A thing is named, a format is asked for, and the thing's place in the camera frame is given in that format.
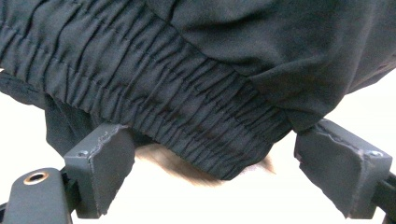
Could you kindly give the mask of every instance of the hole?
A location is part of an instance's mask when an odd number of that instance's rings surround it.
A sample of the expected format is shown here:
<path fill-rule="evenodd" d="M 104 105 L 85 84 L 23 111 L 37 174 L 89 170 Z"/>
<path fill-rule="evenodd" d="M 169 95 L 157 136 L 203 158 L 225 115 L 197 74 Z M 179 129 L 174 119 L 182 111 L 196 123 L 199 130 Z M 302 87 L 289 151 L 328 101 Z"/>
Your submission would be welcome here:
<path fill-rule="evenodd" d="M 34 176 L 29 178 L 29 181 L 37 181 L 39 179 L 42 179 L 43 177 L 44 177 L 44 175 L 42 175 L 42 174 L 34 175 Z"/>
<path fill-rule="evenodd" d="M 24 179 L 23 183 L 25 185 L 36 185 L 40 182 L 43 182 L 45 179 L 47 179 L 50 175 L 45 172 L 39 172 L 39 173 L 34 173 L 32 175 L 29 175 Z"/>
<path fill-rule="evenodd" d="M 78 153 L 78 156 L 79 157 L 86 157 L 88 155 L 88 151 L 80 151 L 79 153 Z"/>
<path fill-rule="evenodd" d="M 379 151 L 371 151 L 371 152 L 369 152 L 369 155 L 370 156 L 374 156 L 374 157 L 382 157 L 382 156 L 384 156 L 381 152 L 379 152 Z"/>

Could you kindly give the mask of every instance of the elastic waistband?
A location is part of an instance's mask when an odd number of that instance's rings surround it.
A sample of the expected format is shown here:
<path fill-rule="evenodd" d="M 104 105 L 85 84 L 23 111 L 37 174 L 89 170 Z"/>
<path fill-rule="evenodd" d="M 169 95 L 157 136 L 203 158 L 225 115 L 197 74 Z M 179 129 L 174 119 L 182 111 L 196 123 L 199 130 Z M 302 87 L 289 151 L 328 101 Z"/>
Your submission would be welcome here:
<path fill-rule="evenodd" d="M 245 77 L 207 58 L 143 1 L 2 4 L 1 67 L 64 103 L 134 127 L 217 178 L 262 160 L 291 130 Z"/>

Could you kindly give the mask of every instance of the gathered fabric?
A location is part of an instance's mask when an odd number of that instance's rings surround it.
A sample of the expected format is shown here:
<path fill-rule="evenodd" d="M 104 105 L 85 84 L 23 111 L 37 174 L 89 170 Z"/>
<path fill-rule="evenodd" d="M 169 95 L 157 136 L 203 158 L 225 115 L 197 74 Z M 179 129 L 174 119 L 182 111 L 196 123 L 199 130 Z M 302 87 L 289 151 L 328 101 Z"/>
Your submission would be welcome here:
<path fill-rule="evenodd" d="M 0 91 L 61 154 L 109 121 L 232 179 L 396 66 L 394 1 L 241 2 L 3 0 Z"/>

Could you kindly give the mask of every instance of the metal grommet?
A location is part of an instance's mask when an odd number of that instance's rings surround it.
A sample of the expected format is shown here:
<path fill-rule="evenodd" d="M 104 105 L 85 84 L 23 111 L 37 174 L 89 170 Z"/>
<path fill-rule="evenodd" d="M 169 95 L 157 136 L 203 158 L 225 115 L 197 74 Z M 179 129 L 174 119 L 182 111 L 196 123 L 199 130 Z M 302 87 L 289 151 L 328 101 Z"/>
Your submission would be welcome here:
<path fill-rule="evenodd" d="M 23 184 L 25 185 L 36 185 L 38 183 L 43 182 L 46 180 L 50 175 L 45 172 L 37 172 L 32 175 L 29 175 L 26 177 L 26 179 L 23 180 Z"/>

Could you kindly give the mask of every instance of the black garment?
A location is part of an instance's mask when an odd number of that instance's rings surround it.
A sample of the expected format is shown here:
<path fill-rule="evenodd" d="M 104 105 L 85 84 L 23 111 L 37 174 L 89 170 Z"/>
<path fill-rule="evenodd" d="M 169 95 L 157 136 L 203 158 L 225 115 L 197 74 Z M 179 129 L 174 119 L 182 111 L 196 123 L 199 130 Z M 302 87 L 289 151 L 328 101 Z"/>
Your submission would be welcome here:
<path fill-rule="evenodd" d="M 21 95 L 15 77 L 42 92 L 66 142 L 98 120 L 127 124 L 223 179 L 379 80 L 395 55 L 393 0 L 0 3 L 12 75 L 0 90 Z"/>

